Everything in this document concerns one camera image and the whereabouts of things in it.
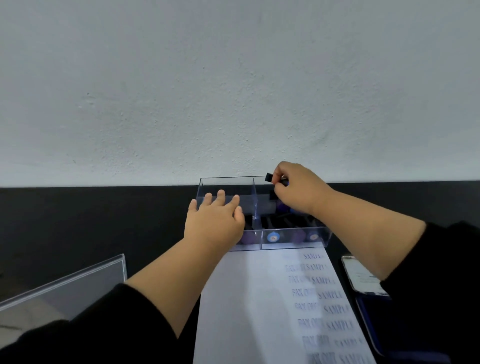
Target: black table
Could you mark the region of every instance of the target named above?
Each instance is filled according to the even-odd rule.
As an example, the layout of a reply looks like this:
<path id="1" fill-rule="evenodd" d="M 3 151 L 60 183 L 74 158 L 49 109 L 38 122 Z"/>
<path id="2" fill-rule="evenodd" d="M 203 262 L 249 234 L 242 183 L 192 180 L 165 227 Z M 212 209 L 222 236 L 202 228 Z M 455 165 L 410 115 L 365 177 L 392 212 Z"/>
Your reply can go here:
<path id="1" fill-rule="evenodd" d="M 480 226 L 480 181 L 332 186 L 440 225 Z M 0 301 L 122 253 L 131 276 L 182 238 L 196 192 L 197 186 L 0 189 Z M 339 264 L 346 248 L 334 237 L 327 252 L 348 292 Z M 198 305 L 181 336 L 186 362 L 197 317 Z"/>

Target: textured wall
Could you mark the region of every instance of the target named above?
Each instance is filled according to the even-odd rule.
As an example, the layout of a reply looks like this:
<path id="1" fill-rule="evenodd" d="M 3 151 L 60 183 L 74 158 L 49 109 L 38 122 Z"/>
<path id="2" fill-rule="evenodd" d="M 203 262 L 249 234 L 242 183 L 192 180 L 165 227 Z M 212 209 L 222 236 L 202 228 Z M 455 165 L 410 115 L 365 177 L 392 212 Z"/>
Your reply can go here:
<path id="1" fill-rule="evenodd" d="M 480 178 L 478 1 L 2 0 L 0 185 Z"/>

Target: paper sheet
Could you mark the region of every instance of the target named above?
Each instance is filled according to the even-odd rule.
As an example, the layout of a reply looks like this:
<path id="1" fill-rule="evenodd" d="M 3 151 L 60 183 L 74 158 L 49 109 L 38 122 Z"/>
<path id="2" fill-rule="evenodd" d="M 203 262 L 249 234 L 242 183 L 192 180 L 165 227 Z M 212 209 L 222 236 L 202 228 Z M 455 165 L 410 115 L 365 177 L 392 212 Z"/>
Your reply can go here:
<path id="1" fill-rule="evenodd" d="M 229 252 L 202 292 L 194 364 L 373 364 L 324 248 Z"/>

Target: hand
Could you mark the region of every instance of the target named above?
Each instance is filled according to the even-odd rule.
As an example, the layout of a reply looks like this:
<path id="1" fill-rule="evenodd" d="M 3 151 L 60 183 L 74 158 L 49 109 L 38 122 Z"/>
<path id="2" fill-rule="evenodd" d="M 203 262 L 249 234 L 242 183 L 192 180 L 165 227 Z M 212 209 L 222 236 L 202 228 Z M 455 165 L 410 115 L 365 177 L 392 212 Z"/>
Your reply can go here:
<path id="1" fill-rule="evenodd" d="M 188 206 L 184 239 L 224 247 L 228 251 L 239 242 L 245 227 L 245 216 L 239 202 L 240 196 L 236 194 L 224 205 L 224 190 L 218 191 L 214 202 L 212 194 L 207 193 L 198 211 L 197 200 L 192 200 Z"/>
<path id="2" fill-rule="evenodd" d="M 280 182 L 288 178 L 288 186 Z M 301 164 L 280 162 L 273 172 L 272 183 L 278 198 L 292 209 L 316 215 L 327 197 L 334 191 L 320 177 Z"/>

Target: right hand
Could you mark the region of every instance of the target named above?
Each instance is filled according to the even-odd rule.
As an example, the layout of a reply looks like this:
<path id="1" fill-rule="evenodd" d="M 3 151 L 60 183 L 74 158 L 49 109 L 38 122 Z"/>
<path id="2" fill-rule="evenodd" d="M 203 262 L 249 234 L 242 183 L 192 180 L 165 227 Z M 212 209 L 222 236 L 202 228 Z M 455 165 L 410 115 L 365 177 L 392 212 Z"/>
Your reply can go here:
<path id="1" fill-rule="evenodd" d="M 280 182 L 288 178 L 288 186 Z M 301 164 L 280 162 L 273 172 L 272 183 L 278 198 L 292 209 L 316 215 L 325 200 L 334 192 L 320 177 Z"/>

